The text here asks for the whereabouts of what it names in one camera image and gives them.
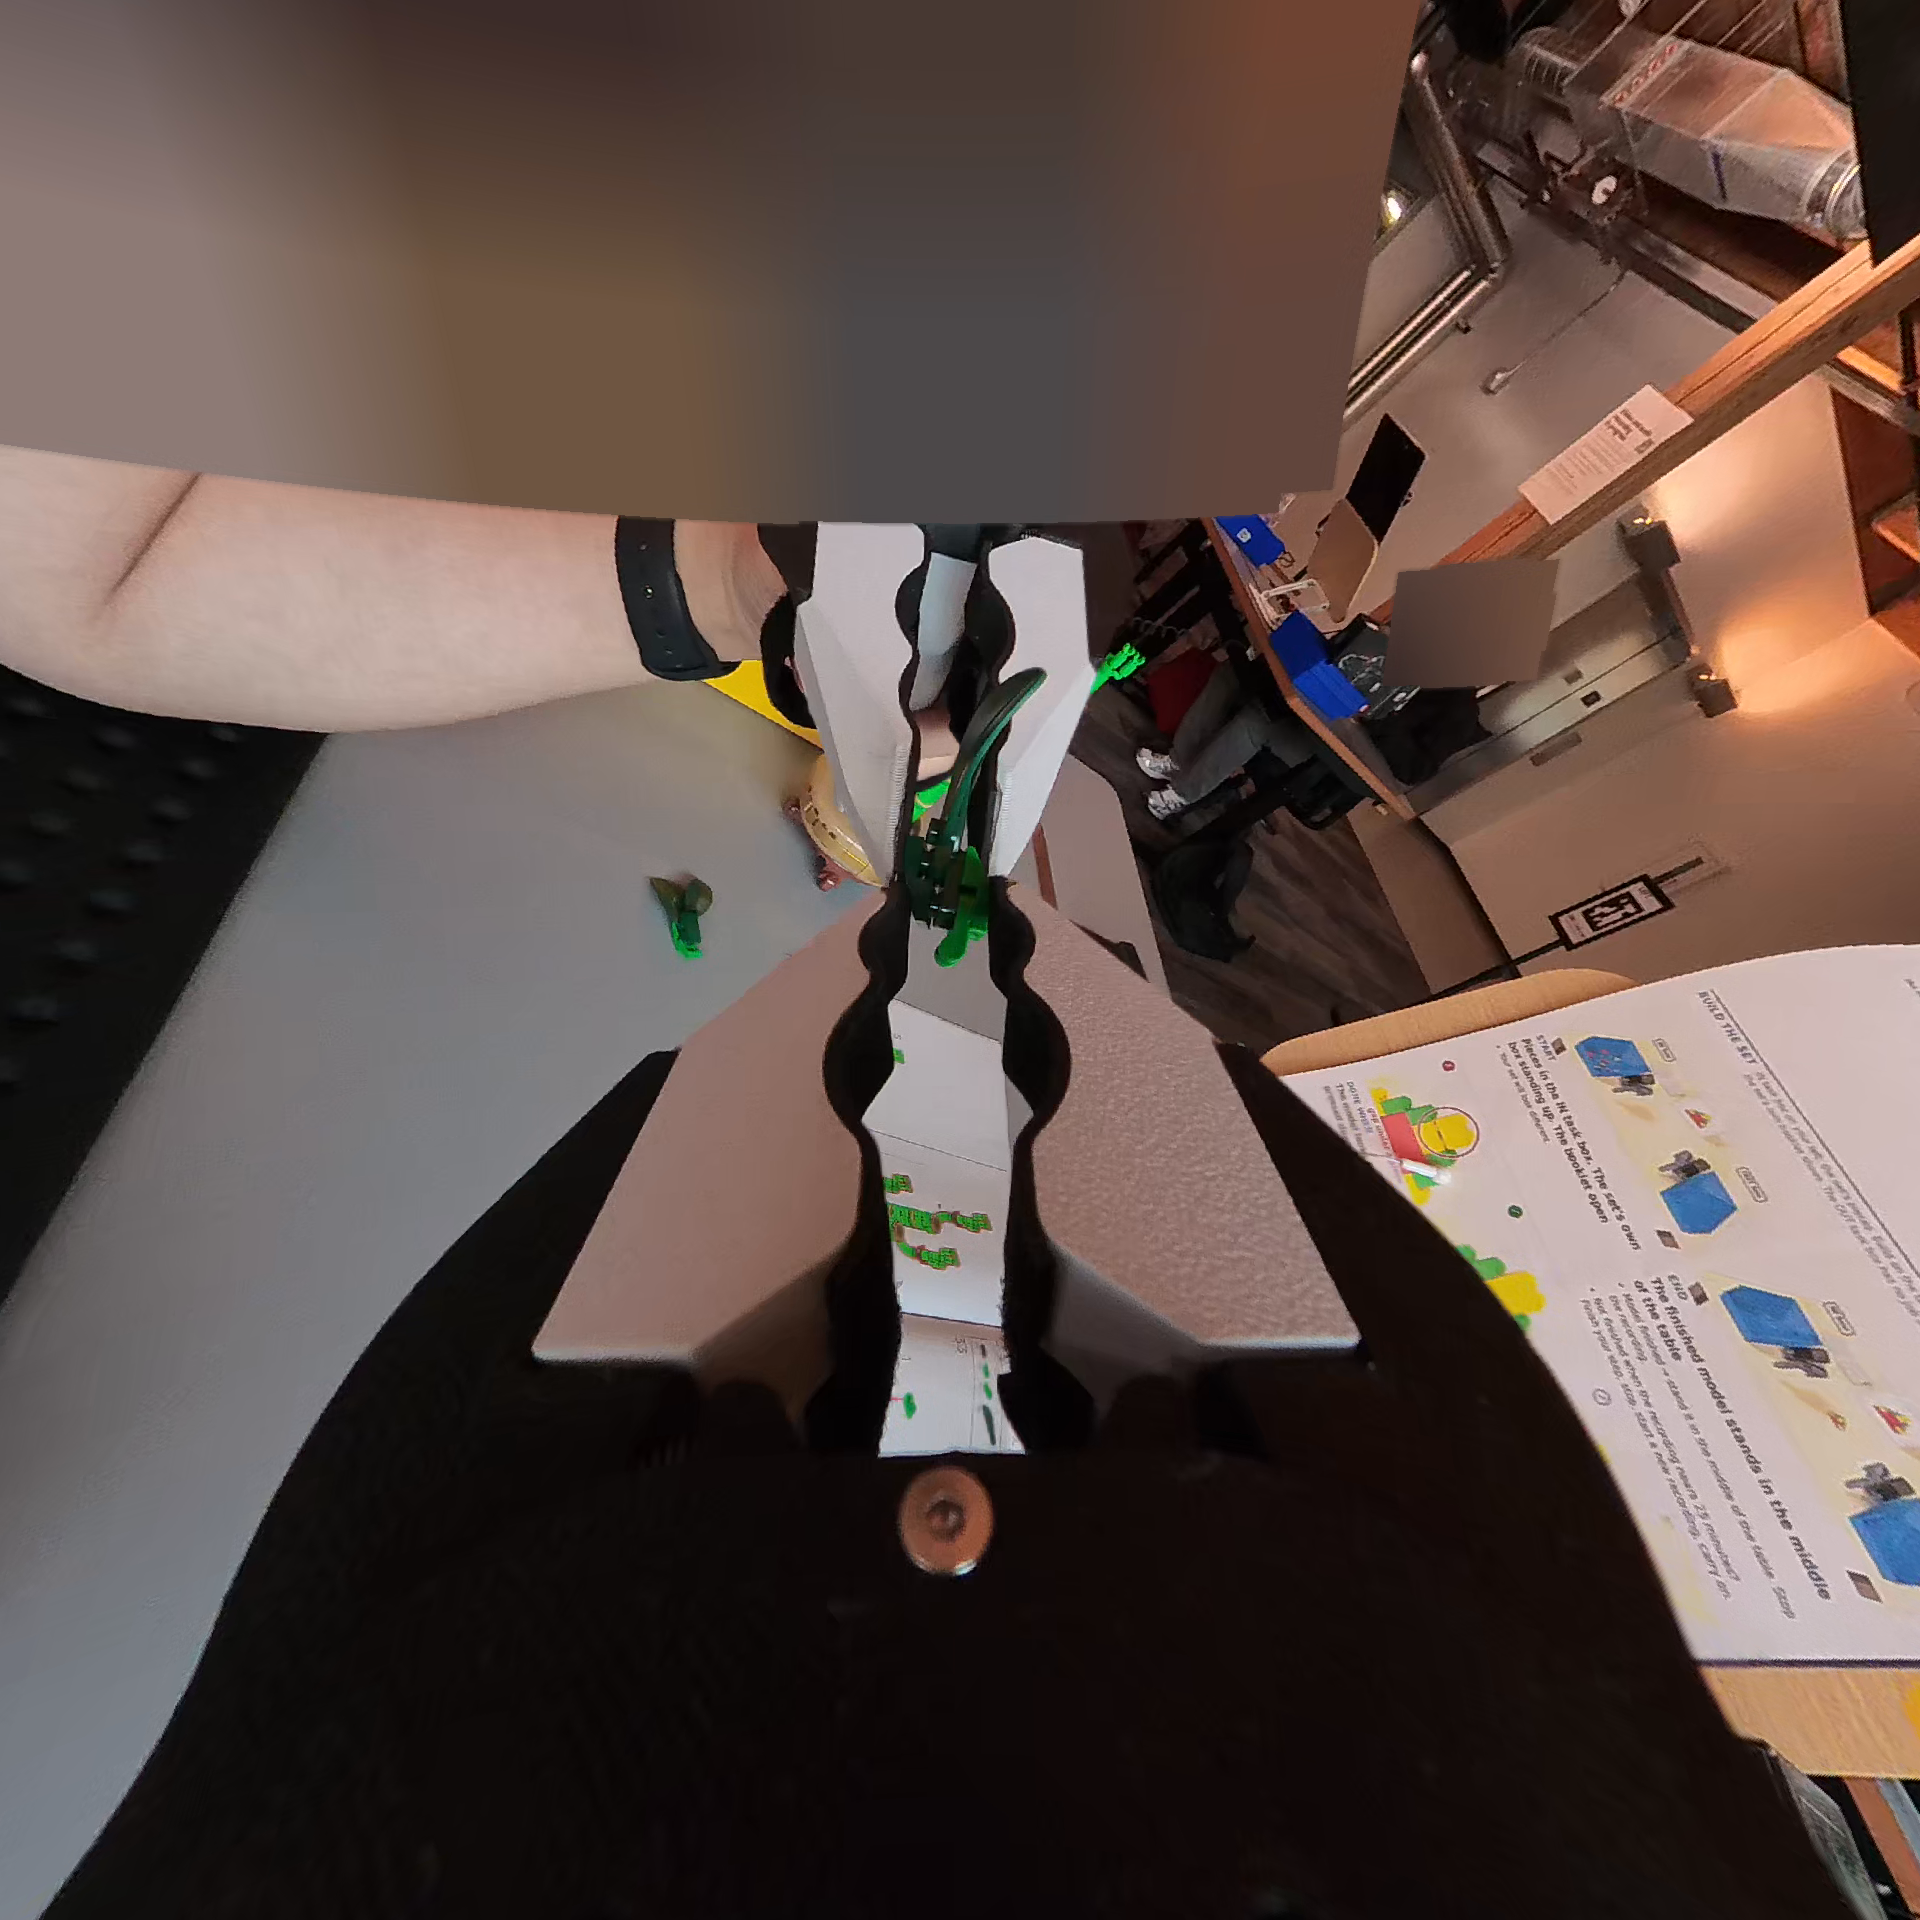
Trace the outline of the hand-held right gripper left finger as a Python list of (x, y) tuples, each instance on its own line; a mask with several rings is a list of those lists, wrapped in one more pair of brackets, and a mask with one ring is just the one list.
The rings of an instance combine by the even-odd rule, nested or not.
[(873, 1454), (899, 1307), (864, 1118), (893, 1071), (906, 908), (874, 897), (678, 1048), (535, 1355), (753, 1383)]

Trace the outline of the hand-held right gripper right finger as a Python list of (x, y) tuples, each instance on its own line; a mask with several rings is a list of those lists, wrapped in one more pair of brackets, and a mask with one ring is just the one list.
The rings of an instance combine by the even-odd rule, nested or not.
[(1199, 1023), (1021, 884), (992, 986), (1016, 1106), (1000, 1238), (1000, 1403), (1078, 1449), (1141, 1378), (1349, 1359), (1359, 1334)]

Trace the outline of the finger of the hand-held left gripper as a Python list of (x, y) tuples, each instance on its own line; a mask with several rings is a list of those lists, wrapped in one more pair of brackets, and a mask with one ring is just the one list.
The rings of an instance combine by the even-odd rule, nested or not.
[(898, 874), (918, 740), (904, 696), (918, 664), (898, 615), (903, 584), (923, 566), (917, 523), (822, 521), (810, 593), (797, 611), (797, 667), (813, 727), (831, 764), (880, 887)]
[(973, 611), (982, 706), (994, 706), (1000, 686), (1019, 675), (1041, 673), (971, 795), (971, 811), (987, 828), (981, 850), (987, 875), (1007, 880), (1039, 828), (1090, 698), (1081, 548), (1050, 536), (995, 545), (976, 575)]

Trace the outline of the green lego leaf assembly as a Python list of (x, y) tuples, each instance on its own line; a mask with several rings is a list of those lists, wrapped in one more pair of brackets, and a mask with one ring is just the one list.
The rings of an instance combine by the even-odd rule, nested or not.
[(1041, 667), (1014, 673), (973, 710), (951, 770), (914, 793), (898, 875), (914, 921), (935, 929), (939, 969), (962, 966), (992, 921), (992, 850), (1000, 818), (1000, 747), (1043, 686)]

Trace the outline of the lego plant with tan pot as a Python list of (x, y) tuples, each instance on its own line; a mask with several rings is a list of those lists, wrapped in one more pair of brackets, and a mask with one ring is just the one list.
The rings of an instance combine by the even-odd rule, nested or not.
[[(1093, 689), (1099, 690), (1105, 683), (1126, 682), (1143, 665), (1145, 655), (1136, 644), (1121, 642), (1099, 662)], [(917, 795), (917, 806), (923, 801), (937, 808), (943, 801), (943, 791), (945, 780), (939, 780), (926, 793)], [(799, 793), (785, 799), (784, 816), (807, 838), (810, 871), (821, 891), (831, 891), (838, 884), (881, 887), (874, 867), (856, 840), (850, 814), (837, 799), (831, 764), (824, 752), (810, 764)]]

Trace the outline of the lego instruction booklet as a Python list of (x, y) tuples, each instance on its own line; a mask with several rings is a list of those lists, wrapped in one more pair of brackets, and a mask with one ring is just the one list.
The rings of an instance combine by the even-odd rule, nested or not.
[(1011, 1185), (1000, 1048), (903, 1001), (890, 1003), (888, 1024), (893, 1068), (864, 1116), (880, 1152), (899, 1307), (880, 1454), (1016, 1456), (1000, 1403)]

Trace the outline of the person's left hand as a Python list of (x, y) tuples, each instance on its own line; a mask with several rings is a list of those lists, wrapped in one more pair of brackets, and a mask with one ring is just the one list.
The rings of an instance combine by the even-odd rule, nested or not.
[(785, 600), (785, 579), (760, 540), (759, 526), (717, 521), (712, 540), (715, 606), (721, 631), (712, 648), (721, 659), (737, 665), (760, 657), (760, 633)]

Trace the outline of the black wristband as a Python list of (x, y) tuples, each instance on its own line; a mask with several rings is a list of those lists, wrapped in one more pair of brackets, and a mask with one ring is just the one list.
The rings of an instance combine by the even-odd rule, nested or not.
[(615, 587), (645, 675), (654, 682), (720, 682), (735, 671), (695, 623), (677, 561), (672, 520), (616, 516)]

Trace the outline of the long wooden table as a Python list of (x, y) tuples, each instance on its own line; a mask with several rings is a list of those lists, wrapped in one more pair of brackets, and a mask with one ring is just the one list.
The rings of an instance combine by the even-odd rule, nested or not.
[(1296, 686), (1287, 664), (1273, 652), (1270, 633), (1274, 626), (1265, 619), (1265, 602), (1262, 600), (1262, 591), (1267, 587), (1264, 572), (1247, 566), (1235, 543), (1221, 531), (1215, 520), (1199, 516), (1197, 523), (1208, 540), (1241, 626), (1245, 628), (1242, 655), (1257, 675), (1254, 698), (1262, 710), (1273, 712), (1282, 706), (1299, 729), (1311, 735), (1320, 759), (1330, 759), (1343, 769), (1346, 780), (1358, 784), (1391, 818), (1415, 826), (1421, 818), (1418, 809), (1411, 806), (1405, 784), (1389, 776), (1374, 740), (1354, 720), (1326, 718), (1317, 712)]

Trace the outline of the dark backpack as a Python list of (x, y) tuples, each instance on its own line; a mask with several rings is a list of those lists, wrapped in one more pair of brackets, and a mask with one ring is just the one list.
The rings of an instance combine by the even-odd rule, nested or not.
[(1166, 850), (1149, 891), (1173, 944), (1217, 966), (1247, 954), (1257, 942), (1231, 914), (1253, 870), (1253, 850), (1239, 838), (1197, 838)]

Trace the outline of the tablet on stand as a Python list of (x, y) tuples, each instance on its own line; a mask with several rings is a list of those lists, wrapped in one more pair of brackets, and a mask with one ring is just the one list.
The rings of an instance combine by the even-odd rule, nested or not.
[(1382, 414), (1375, 422), (1346, 492), (1317, 528), (1304, 566), (1311, 591), (1302, 611), (1323, 633), (1343, 628), (1359, 611), (1359, 591), (1415, 489), (1424, 459), (1424, 449), (1395, 419)]

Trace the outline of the metal pipes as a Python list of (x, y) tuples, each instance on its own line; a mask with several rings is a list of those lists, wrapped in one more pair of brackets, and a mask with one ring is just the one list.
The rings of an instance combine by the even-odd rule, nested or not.
[(1429, 44), (1416, 40), (1401, 95), (1401, 120), (1450, 230), (1457, 267), (1351, 374), (1342, 425), (1354, 425), (1437, 345), (1472, 324), (1505, 279), (1510, 243), (1462, 151), (1434, 86)]

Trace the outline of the white paper notice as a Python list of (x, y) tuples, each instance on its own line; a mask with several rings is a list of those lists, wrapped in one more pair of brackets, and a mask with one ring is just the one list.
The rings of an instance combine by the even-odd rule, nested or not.
[(1522, 480), (1520, 499), (1547, 523), (1562, 521), (1689, 425), (1686, 410), (1643, 386)]

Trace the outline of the black studded floor mat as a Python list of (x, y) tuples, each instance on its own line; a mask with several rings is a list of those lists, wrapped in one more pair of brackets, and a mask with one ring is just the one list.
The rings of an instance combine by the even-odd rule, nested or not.
[(3, 667), (3, 1295), (320, 744), (110, 710)]

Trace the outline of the wooden beam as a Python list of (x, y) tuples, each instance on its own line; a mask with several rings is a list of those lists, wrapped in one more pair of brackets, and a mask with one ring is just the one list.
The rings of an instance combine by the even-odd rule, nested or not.
[(1882, 262), (1850, 247), (1766, 316), (1752, 320), (1712, 359), (1659, 393), (1659, 440), (1627, 440), (1599, 462), (1599, 480), (1575, 480), (1558, 516), (1520, 496), (1503, 515), (1447, 554), (1447, 566), (1549, 559), (1643, 496), (1657, 480), (1786, 393), (1872, 328), (1897, 320), (1917, 300), (1917, 240)]

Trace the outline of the small wall marker tag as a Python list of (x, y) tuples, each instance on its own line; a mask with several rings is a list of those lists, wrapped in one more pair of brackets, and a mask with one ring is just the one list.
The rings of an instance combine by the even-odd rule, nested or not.
[(1633, 875), (1549, 913), (1549, 926), (1560, 948), (1576, 952), (1655, 921), (1670, 911), (1672, 902), (1655, 879)]

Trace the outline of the silver ventilation duct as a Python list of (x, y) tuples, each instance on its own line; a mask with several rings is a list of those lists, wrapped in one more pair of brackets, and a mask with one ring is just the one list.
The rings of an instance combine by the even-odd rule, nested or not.
[(1512, 40), (1505, 72), (1582, 142), (1697, 203), (1839, 247), (1864, 240), (1846, 103), (1786, 64), (1597, 6)]

